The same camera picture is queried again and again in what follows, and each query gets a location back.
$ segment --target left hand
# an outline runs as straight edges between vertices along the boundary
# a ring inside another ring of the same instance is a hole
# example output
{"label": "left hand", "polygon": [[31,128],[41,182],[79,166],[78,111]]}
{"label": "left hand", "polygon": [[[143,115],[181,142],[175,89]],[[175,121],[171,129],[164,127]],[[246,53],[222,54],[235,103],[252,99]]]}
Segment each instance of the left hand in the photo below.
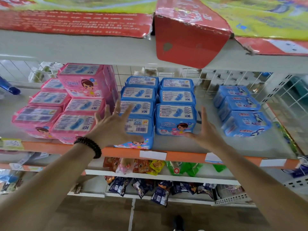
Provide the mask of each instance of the left hand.
{"label": "left hand", "polygon": [[130,105],[125,112],[121,112],[121,102],[117,100],[113,114],[110,114],[109,105],[105,107],[105,116],[101,119],[99,113],[95,113],[96,125],[85,137],[93,140],[101,149],[107,145],[119,145],[127,142],[143,142],[144,138],[139,135],[129,135],[125,132],[126,121],[133,109]]}

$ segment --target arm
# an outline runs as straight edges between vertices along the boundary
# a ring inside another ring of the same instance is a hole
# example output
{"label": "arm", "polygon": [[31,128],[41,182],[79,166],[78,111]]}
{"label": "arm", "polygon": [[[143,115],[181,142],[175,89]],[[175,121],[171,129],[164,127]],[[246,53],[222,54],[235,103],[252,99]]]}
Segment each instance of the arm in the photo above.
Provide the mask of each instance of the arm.
{"label": "arm", "polygon": [[185,133],[185,136],[224,162],[274,229],[307,229],[308,202],[227,145],[215,126],[208,122],[204,107],[201,133]]}
{"label": "arm", "polygon": [[[113,115],[109,106],[105,118],[95,115],[96,126],[86,135],[101,149],[107,145],[129,141],[142,142],[142,136],[125,133],[126,120],[132,110],[129,107],[120,117],[120,102],[117,102]],[[82,143],[75,144],[67,153],[35,175],[27,184],[0,204],[0,230],[44,229],[46,223],[66,197],[78,177],[95,156],[94,151]]]}

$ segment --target barcode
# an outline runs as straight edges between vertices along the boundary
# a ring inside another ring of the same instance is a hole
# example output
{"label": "barcode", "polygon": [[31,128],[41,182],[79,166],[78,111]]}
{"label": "barcode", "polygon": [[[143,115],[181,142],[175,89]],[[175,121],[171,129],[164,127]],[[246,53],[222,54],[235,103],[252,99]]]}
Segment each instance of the barcode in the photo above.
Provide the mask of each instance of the barcode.
{"label": "barcode", "polygon": [[136,127],[136,131],[138,131],[138,132],[147,132],[147,128],[146,127]]}

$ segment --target pink sanitary pad package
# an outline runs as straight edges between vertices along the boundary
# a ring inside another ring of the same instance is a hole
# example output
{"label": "pink sanitary pad package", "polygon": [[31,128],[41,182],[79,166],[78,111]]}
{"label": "pink sanitary pad package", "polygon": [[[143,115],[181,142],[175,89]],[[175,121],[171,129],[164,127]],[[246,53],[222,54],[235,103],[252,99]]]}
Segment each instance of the pink sanitary pad package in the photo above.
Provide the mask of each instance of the pink sanitary pad package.
{"label": "pink sanitary pad package", "polygon": [[57,78],[51,78],[44,82],[41,89],[44,91],[66,91],[60,80]]}
{"label": "pink sanitary pad package", "polygon": [[99,112],[101,117],[104,116],[105,100],[104,99],[78,99],[72,98],[66,106],[64,113],[81,112],[83,114],[94,114]]}
{"label": "pink sanitary pad package", "polygon": [[70,100],[71,97],[66,91],[40,91],[30,98],[28,104],[61,107],[63,110]]}
{"label": "pink sanitary pad package", "polygon": [[115,77],[109,65],[76,63],[66,64],[57,76],[71,97],[79,98],[106,98]]}
{"label": "pink sanitary pad package", "polygon": [[26,106],[13,115],[12,123],[32,137],[56,139],[50,129],[61,112],[60,107]]}
{"label": "pink sanitary pad package", "polygon": [[51,134],[62,143],[73,144],[95,126],[94,114],[83,112],[62,113],[51,129]]}

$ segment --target tiled floor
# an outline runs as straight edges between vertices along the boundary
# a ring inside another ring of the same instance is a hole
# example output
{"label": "tiled floor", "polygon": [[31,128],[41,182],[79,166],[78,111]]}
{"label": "tiled floor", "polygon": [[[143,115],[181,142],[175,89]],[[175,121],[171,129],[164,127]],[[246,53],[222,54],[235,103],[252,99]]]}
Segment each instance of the tiled floor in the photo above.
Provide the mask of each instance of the tiled floor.
{"label": "tiled floor", "polygon": [[[129,230],[132,199],[68,196],[44,231]],[[270,231],[258,209],[212,207],[169,202],[167,208],[137,199],[132,231],[173,230],[173,219],[180,214],[186,231]]]}

